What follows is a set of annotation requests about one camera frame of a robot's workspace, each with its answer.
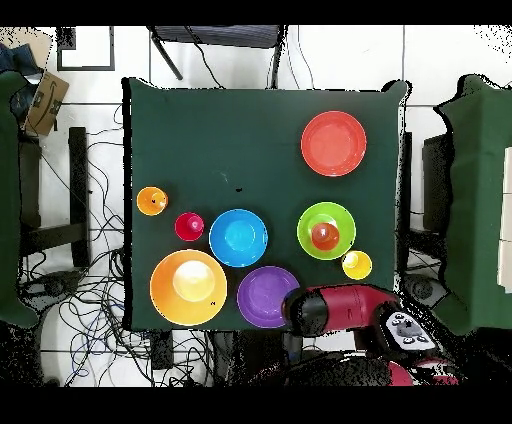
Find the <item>dark green tablecloth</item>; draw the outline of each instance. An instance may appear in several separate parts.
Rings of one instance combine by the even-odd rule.
[[[451,294],[434,309],[457,334],[478,327],[512,329],[512,294],[497,284],[505,148],[512,146],[512,90],[481,77],[461,78],[443,104],[453,134],[453,202],[444,280]]]
[[[25,85],[27,80],[18,72],[0,72],[0,320],[28,328],[37,324],[39,317],[19,301],[16,292],[21,195],[18,124],[10,108],[11,97]]]
[[[169,196],[168,207],[156,217],[141,214],[127,196],[126,210],[131,208],[133,224],[132,285],[127,293],[127,299],[132,298],[133,329],[180,328],[153,307],[151,273],[176,250],[211,254],[210,226],[232,208],[249,209],[263,219],[268,247],[251,267],[223,266],[228,278],[226,303],[198,328],[253,328],[238,311],[236,291],[256,267],[284,267],[302,286],[353,282],[339,260],[313,259],[297,241],[299,217],[320,201],[337,202],[352,213],[357,227],[354,247],[373,260],[373,272],[364,282],[392,289],[398,105],[407,92],[406,83],[396,82],[385,92],[162,90],[135,79],[125,79],[123,86],[124,100],[131,95],[131,117],[127,117],[131,140],[125,134],[125,143],[131,142],[133,149],[131,163],[125,163],[127,177],[133,174],[131,197],[135,199],[145,186],[160,187]],[[316,174],[300,152],[304,127],[329,110],[350,113],[367,135],[363,161],[340,178]],[[199,213],[205,221],[203,236],[193,243],[174,234],[175,219],[186,211]]]

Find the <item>red plate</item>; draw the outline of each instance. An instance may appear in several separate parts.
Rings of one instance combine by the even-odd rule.
[[[326,177],[339,177],[353,171],[363,159],[366,135],[352,115],[324,112],[306,126],[300,148],[313,171]]]

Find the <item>chair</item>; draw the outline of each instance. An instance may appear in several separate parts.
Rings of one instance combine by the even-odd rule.
[[[151,40],[178,80],[183,76],[162,42],[211,44],[234,47],[274,48],[271,88],[277,88],[277,71],[288,25],[151,26]]]

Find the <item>floor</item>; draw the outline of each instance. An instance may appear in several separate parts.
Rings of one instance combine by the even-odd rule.
[[[54,28],[39,28],[54,36]],[[317,89],[343,88],[349,90],[380,90],[387,82],[405,79],[413,90],[405,112],[406,128],[413,134],[412,158],[412,211],[411,226],[422,227],[422,171],[421,146],[426,138],[446,131],[442,119],[432,107],[452,98],[457,81],[467,73],[482,73],[499,85],[512,80],[512,32],[506,27],[488,26],[300,26],[300,47],[311,68]],[[290,27],[289,55],[284,51],[279,68],[279,88],[310,89],[312,81],[306,63],[299,50],[299,28]],[[159,87],[213,87],[214,81],[204,66],[199,51],[193,45],[167,43],[169,55],[184,75],[178,81],[162,57],[151,44],[145,27],[114,27],[115,70],[97,71],[94,66],[108,67],[110,63],[109,27],[77,27],[76,50],[62,52],[62,66],[86,67],[82,70],[57,70],[55,37],[47,63],[47,70],[69,82],[70,87],[57,119],[57,131],[41,138],[43,155],[55,172],[69,182],[67,137],[71,126],[85,126],[90,134],[88,143],[122,142],[121,78],[143,78]],[[249,48],[204,46],[206,59],[216,78],[226,88],[265,88],[272,51]],[[123,216],[123,168],[122,147],[109,144],[95,145],[89,150],[89,158],[109,179],[107,205],[114,213]],[[105,186],[105,177],[95,168],[91,174]],[[69,222],[69,195],[67,188],[58,180],[47,163],[41,163],[40,208],[42,225],[51,226]],[[91,210],[101,221],[102,194],[98,183],[91,179]],[[98,234],[100,224],[91,221],[91,238]],[[107,233],[110,248],[120,247],[123,236]],[[105,238],[92,242],[92,255],[107,249]],[[47,273],[72,267],[69,246],[50,249],[47,260],[37,270]],[[40,254],[29,258],[32,268],[41,260]],[[419,263],[418,258],[411,262]],[[98,281],[107,273],[107,262],[99,261],[90,271],[86,283]],[[116,286],[116,296],[123,299],[123,290]],[[42,335],[42,363],[47,377],[58,377],[61,384],[68,380],[73,366],[70,350],[80,363],[87,349],[77,329],[83,325],[77,317],[87,312],[83,321],[91,325],[95,307],[79,302],[67,302],[54,306],[44,322]],[[122,316],[122,305],[119,305]],[[175,342],[190,339],[188,331],[174,332]],[[175,361],[186,359],[191,345],[201,350],[201,343],[193,339],[180,346]],[[350,333],[339,332],[317,339],[304,340],[305,346],[325,350],[354,349]],[[134,337],[133,349],[145,349],[146,342]],[[135,363],[130,357],[112,362],[114,355],[96,343],[85,370],[76,375],[72,386],[98,386],[99,378],[110,365],[109,373],[101,380],[101,386],[147,386],[149,381],[139,368],[145,369],[147,361]],[[166,374],[180,378],[180,370]],[[155,372],[156,381],[162,381],[164,371]],[[192,377],[203,378],[204,366],[196,366]]]

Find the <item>green plate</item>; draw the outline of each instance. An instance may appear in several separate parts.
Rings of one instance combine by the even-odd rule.
[[[320,250],[311,240],[311,231],[316,224],[328,222],[340,232],[340,241],[332,250]],[[316,259],[328,261],[336,259],[350,250],[356,239],[354,218],[343,206],[332,202],[321,202],[310,206],[302,214],[297,224],[297,238],[302,248]]]

